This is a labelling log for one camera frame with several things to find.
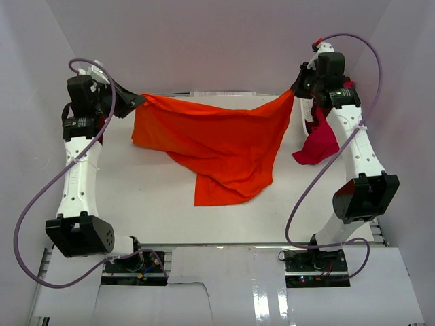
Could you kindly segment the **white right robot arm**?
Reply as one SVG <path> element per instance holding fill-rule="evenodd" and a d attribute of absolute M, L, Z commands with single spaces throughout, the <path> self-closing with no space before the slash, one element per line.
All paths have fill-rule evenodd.
<path fill-rule="evenodd" d="M 386 172 L 370 143 L 364 125 L 360 98 L 353 87 L 345 87 L 345 57 L 332 50 L 321 52 L 300 67 L 291 89 L 298 98 L 314 99 L 326 110 L 326 121 L 340 147 L 337 156 L 344 162 L 346 183 L 332 197 L 333 213 L 325 226 L 308 243 L 308 265 L 324 270 L 332 261 L 329 251 L 337 251 L 364 224 L 383 215 L 400 182 Z"/>

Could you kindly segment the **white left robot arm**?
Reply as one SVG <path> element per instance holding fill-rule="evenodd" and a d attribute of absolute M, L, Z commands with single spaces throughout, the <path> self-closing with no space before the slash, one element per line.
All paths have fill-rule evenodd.
<path fill-rule="evenodd" d="M 46 221 L 46 234 L 66 258 L 120 256 L 127 270 L 138 270 L 144 257 L 139 241 L 134 236 L 117 236 L 112 225 L 99 218 L 96 178 L 103 148 L 99 132 L 109 113 L 124 118 L 145 98 L 91 75 L 68 79 L 67 91 L 71 101 L 63 110 L 62 125 L 69 170 L 56 218 Z"/>

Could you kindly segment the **orange t shirt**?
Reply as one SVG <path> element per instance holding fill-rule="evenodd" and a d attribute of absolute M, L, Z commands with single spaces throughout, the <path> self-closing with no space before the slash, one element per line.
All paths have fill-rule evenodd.
<path fill-rule="evenodd" d="M 273 182 L 293 103 L 291 90 L 255 109 L 147 94 L 135 110 L 132 141 L 196 173 L 195 206 L 241 204 Z"/>

